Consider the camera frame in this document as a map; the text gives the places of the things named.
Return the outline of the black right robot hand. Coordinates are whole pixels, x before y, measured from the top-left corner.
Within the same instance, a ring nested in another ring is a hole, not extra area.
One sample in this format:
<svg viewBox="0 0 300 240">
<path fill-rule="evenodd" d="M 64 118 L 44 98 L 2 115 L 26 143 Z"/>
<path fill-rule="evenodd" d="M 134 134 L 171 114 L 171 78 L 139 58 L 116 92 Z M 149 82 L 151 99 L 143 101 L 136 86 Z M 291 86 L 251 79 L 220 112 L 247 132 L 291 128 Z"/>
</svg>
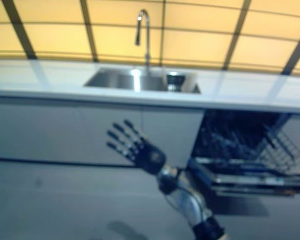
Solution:
<svg viewBox="0 0 300 240">
<path fill-rule="evenodd" d="M 116 122 L 107 130 L 111 141 L 106 145 L 118 153 L 135 167 L 156 176 L 166 163 L 165 153 L 155 146 L 135 125 L 125 119 L 124 125 Z"/>
</svg>

